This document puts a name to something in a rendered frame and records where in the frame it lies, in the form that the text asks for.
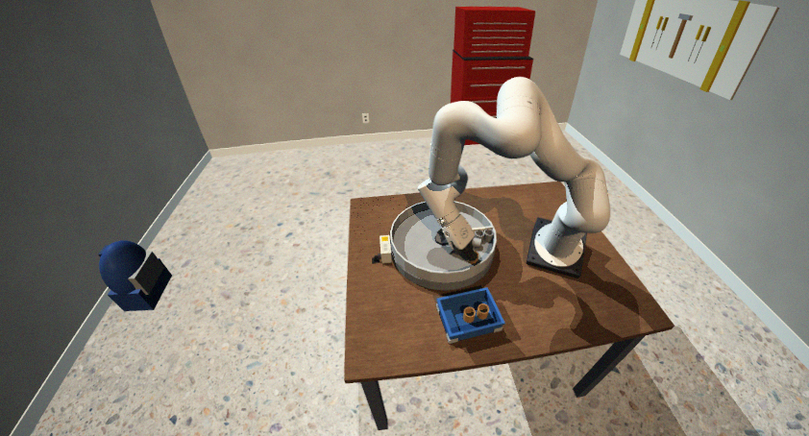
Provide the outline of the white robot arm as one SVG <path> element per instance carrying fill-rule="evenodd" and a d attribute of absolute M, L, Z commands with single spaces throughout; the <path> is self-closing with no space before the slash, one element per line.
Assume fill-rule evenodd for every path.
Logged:
<path fill-rule="evenodd" d="M 540 88 L 525 77 L 512 78 L 502 85 L 497 118 L 468 101 L 448 104 L 437 112 L 429 179 L 418 190 L 439 225 L 449 224 L 459 215 L 454 199 L 468 182 L 466 171 L 459 165 L 466 139 L 501 157 L 531 156 L 547 176 L 565 183 L 567 202 L 556 211 L 552 224 L 540 229 L 535 237 L 536 252 L 550 265 L 573 265 L 582 255 L 583 235 L 607 227 L 610 204 L 601 167 L 576 152 Z"/>

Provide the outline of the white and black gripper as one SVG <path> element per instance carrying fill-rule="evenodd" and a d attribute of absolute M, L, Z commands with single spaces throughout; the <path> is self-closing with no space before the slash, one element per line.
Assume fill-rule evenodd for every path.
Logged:
<path fill-rule="evenodd" d="M 469 223 L 461 214 L 459 214 L 449 224 L 441 226 L 442 231 L 450 247 L 455 251 L 455 254 L 464 253 L 469 261 L 475 261 L 476 258 L 478 258 L 475 251 L 473 250 L 474 247 L 472 244 L 475 233 L 471 228 L 471 226 L 469 225 Z"/>

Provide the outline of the blue plastic crate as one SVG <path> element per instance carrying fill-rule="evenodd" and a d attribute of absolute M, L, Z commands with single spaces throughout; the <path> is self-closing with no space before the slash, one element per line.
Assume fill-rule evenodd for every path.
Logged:
<path fill-rule="evenodd" d="M 446 330 L 449 344 L 503 330 L 505 322 L 487 287 L 436 300 L 438 303 L 436 308 Z M 481 303 L 489 306 L 488 316 L 484 320 L 479 319 L 477 316 L 478 306 Z M 472 323 L 466 323 L 463 320 L 464 308 L 468 306 L 476 311 L 476 316 Z"/>

